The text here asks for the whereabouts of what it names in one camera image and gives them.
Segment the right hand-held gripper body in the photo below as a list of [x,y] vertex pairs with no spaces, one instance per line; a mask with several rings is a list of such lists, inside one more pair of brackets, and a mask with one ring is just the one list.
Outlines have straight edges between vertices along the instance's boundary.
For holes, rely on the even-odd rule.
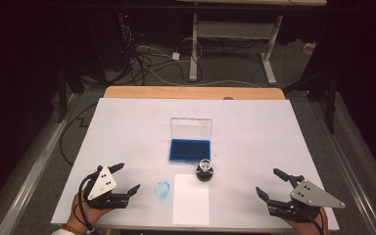
[[295,221],[297,223],[312,222],[320,214],[321,208],[344,209],[346,204],[328,192],[319,188],[302,176],[294,176],[297,185],[292,186],[290,202],[268,199],[268,212],[272,216]]

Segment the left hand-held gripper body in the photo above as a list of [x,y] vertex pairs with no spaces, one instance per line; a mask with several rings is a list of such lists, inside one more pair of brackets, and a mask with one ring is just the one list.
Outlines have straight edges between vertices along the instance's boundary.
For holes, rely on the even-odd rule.
[[92,209],[125,209],[129,198],[125,194],[114,194],[117,183],[110,173],[108,166],[99,165],[90,175],[90,181],[84,190],[84,199]]

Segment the round black stamp cap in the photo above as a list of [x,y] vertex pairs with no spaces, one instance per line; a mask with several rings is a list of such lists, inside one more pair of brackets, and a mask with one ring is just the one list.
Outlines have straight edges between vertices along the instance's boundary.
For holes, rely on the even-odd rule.
[[200,168],[196,170],[197,178],[202,182],[208,182],[213,177],[213,169],[209,169],[208,171],[202,171]]

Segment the person's right hand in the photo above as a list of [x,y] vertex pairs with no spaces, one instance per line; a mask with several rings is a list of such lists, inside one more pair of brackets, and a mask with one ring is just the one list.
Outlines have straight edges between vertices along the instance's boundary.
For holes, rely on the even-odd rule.
[[297,223],[292,220],[285,219],[299,235],[329,235],[328,216],[324,208],[320,209],[320,214],[314,220],[322,229],[322,234],[319,233],[317,227],[312,223]]

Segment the person's left hand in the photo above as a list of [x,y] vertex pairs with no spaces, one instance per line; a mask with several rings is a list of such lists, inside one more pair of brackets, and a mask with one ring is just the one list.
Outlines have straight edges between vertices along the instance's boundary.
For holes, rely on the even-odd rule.
[[78,199],[78,194],[75,194],[71,203],[70,216],[66,222],[67,228],[72,229],[73,233],[76,235],[84,235],[88,231],[88,228],[85,226],[85,221],[94,225],[108,212],[110,212],[110,210],[90,208],[84,200]]

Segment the small clear blue cap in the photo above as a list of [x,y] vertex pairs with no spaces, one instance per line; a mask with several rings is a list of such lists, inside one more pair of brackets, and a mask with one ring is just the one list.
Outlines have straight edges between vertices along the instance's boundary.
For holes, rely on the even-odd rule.
[[169,191],[170,184],[166,181],[159,182],[154,188],[154,193],[160,200],[165,200]]

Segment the large white table mat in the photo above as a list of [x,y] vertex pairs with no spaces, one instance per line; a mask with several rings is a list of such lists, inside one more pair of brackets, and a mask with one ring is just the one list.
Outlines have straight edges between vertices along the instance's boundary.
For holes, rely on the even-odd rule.
[[[210,118],[210,224],[172,223],[174,176],[195,175],[192,164],[168,160],[171,118]],[[99,101],[52,221],[65,222],[82,179],[99,165],[124,163],[115,173],[117,191],[140,185],[124,210],[100,219],[102,227],[158,230],[283,232],[289,226],[271,216],[257,194],[287,202],[292,187],[275,176],[279,168],[322,183],[289,101],[112,99]],[[170,184],[165,200],[154,193]]]

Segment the small white paper sheet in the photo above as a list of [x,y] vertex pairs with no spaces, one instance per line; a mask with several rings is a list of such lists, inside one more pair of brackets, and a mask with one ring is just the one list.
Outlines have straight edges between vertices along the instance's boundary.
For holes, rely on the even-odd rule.
[[209,225],[209,184],[192,174],[174,176],[172,223]]

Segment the blue ink pad clear case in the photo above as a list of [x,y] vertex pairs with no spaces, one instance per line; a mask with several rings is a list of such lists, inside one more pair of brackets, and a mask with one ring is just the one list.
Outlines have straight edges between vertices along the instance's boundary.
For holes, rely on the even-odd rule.
[[172,117],[170,119],[169,160],[173,163],[198,163],[211,158],[212,120]]

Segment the wooden table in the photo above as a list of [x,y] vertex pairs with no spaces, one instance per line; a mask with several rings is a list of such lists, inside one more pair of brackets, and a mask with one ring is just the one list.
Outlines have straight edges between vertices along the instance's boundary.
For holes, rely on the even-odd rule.
[[[285,101],[278,88],[111,86],[105,98]],[[313,220],[320,234],[322,229]]]

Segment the black metal stand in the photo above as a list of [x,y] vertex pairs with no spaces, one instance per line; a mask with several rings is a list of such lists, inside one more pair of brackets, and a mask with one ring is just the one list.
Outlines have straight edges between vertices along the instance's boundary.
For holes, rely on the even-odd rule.
[[100,56],[99,46],[93,25],[87,16],[66,17],[58,33],[58,82],[59,106],[58,123],[67,116],[67,86],[72,93],[81,94],[83,75],[103,82],[105,73]]
[[325,101],[325,124],[331,134],[335,133],[334,113],[338,83],[338,64],[335,61],[337,51],[332,48],[333,36],[334,21],[327,20],[301,79],[282,89],[284,94],[307,90],[310,102]]

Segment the metal floor rail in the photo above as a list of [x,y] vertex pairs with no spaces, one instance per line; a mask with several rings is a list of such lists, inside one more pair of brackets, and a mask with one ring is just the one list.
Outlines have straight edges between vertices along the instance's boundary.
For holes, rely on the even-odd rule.
[[376,235],[376,212],[373,210],[367,194],[362,188],[360,182],[356,179],[355,173],[350,166],[350,162],[339,144],[336,135],[332,134],[327,127],[321,107],[316,103],[311,103],[310,105],[317,120],[320,122],[323,131],[328,137],[329,143],[332,145],[335,161],[337,162],[338,168],[344,177],[346,185],[349,187],[352,194],[352,200],[356,204],[357,210],[362,216],[369,234]]
[[0,235],[12,235],[17,227],[24,210],[26,209],[32,195],[42,178],[47,164],[51,159],[51,155],[56,148],[64,128],[74,112],[80,95],[71,94],[67,102],[67,112],[60,122],[57,122],[50,131],[51,135],[45,140],[45,145],[41,150],[37,150],[34,155],[36,160],[32,165],[28,175],[26,176],[17,196],[10,205],[5,216],[0,223]]

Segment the white desk frame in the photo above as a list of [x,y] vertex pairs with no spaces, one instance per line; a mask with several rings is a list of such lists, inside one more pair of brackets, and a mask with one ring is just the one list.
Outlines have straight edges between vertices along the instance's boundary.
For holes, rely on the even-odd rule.
[[[327,0],[178,0],[188,3],[191,7],[279,7],[280,9],[289,6],[301,8],[324,7]],[[199,14],[193,14],[192,41],[189,80],[198,81],[200,75],[199,59],[203,47],[199,42],[200,38],[215,39],[253,39],[267,40],[268,48],[259,54],[265,77],[269,85],[277,83],[273,69],[270,64],[270,57],[276,42],[278,32],[283,20],[283,14],[277,14],[269,23],[240,23],[234,20],[200,20]]]

